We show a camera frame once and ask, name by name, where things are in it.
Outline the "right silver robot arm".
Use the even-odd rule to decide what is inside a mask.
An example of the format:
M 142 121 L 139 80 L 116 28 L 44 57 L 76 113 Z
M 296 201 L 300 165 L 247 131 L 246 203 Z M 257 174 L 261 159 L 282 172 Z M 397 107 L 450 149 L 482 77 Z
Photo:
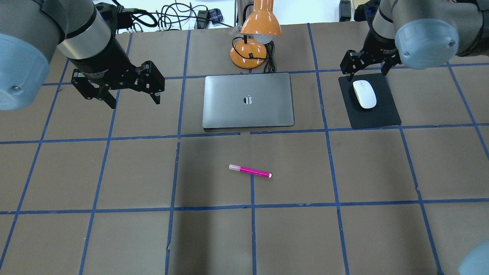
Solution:
M 362 49 L 348 50 L 340 63 L 348 81 L 374 64 L 387 75 L 396 65 L 424 70 L 454 56 L 488 56 L 487 0 L 370 0 L 353 19 L 369 31 Z

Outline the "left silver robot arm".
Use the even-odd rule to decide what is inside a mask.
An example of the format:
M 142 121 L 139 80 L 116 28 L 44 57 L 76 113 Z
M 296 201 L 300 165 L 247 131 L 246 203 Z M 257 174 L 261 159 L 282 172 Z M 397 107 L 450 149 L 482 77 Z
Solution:
M 2 0 L 0 13 L 2 111 L 33 103 L 56 50 L 75 66 L 71 84 L 84 99 L 115 108 L 110 91 L 132 89 L 160 104 L 161 72 L 152 61 L 133 65 L 115 38 L 117 30 L 147 11 L 91 0 Z

